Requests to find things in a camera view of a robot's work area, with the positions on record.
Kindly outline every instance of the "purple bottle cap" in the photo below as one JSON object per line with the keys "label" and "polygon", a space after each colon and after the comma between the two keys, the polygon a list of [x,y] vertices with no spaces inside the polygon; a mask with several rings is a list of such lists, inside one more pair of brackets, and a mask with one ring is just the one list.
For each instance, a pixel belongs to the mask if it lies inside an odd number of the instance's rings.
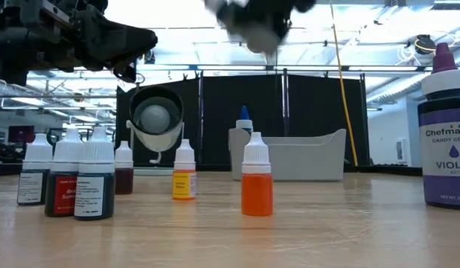
{"label": "purple bottle cap", "polygon": [[458,67],[455,64],[455,59],[452,52],[450,52],[448,44],[445,42],[438,44],[435,49],[435,56],[433,57],[432,73],[457,69]]}

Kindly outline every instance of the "yellow cable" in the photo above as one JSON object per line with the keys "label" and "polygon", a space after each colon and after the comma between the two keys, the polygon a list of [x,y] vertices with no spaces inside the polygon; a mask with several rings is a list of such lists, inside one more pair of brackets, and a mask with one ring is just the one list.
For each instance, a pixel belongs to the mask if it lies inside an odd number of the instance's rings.
{"label": "yellow cable", "polygon": [[337,65],[338,65],[338,71],[339,71],[339,82],[341,83],[342,103],[344,104],[344,112],[346,114],[346,122],[348,123],[348,131],[349,131],[349,138],[351,140],[351,149],[352,149],[352,156],[354,158],[354,165],[357,167],[358,164],[357,164],[356,147],[354,146],[354,137],[352,135],[351,119],[349,118],[348,105],[346,103],[346,94],[345,94],[345,90],[344,90],[344,82],[343,82],[343,79],[342,79],[341,58],[339,57],[339,46],[337,45],[336,23],[334,21],[334,9],[333,9],[332,4],[330,6],[331,6],[331,16],[333,17],[334,42],[336,43],[336,58],[337,58]]}

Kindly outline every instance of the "white bottle cap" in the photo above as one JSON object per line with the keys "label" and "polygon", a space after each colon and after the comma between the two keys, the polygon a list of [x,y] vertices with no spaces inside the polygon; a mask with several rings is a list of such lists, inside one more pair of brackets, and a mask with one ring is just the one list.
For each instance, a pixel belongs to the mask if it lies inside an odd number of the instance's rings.
{"label": "white bottle cap", "polygon": [[260,132],[253,132],[250,142],[243,151],[242,173],[271,173],[268,146],[263,142]]}
{"label": "white bottle cap", "polygon": [[132,168],[132,150],[127,141],[121,141],[121,146],[116,150],[116,168]]}
{"label": "white bottle cap", "polygon": [[176,150],[176,161],[174,162],[174,170],[195,170],[195,155],[194,149],[188,139],[182,139],[180,147]]}
{"label": "white bottle cap", "polygon": [[105,127],[95,127],[91,138],[84,143],[80,173],[114,173],[114,147]]}
{"label": "white bottle cap", "polygon": [[251,120],[237,120],[237,125],[235,126],[237,129],[248,129],[253,131],[253,121]]}
{"label": "white bottle cap", "polygon": [[48,143],[46,134],[37,133],[32,143],[27,146],[24,170],[48,170],[53,160],[53,147]]}
{"label": "white bottle cap", "polygon": [[54,149],[51,171],[78,172],[83,142],[77,129],[68,128]]}

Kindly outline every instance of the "blue bottle cap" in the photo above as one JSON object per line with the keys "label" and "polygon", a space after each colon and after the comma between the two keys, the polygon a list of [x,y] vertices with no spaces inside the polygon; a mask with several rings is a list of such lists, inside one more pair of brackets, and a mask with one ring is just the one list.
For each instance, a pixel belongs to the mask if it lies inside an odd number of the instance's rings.
{"label": "blue bottle cap", "polygon": [[250,120],[246,106],[242,106],[242,112],[240,113],[240,120]]}

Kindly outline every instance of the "orange liquid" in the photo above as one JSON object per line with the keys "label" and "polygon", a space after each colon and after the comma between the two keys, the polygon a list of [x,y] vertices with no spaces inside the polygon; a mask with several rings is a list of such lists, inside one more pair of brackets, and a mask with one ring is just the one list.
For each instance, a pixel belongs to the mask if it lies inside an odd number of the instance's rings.
{"label": "orange liquid", "polygon": [[250,216],[273,214],[272,174],[243,175],[242,213]]}
{"label": "orange liquid", "polygon": [[[173,172],[174,173],[195,173],[195,170],[174,170]],[[180,200],[180,201],[188,201],[188,200],[195,200],[195,197],[172,197],[172,199]]]}

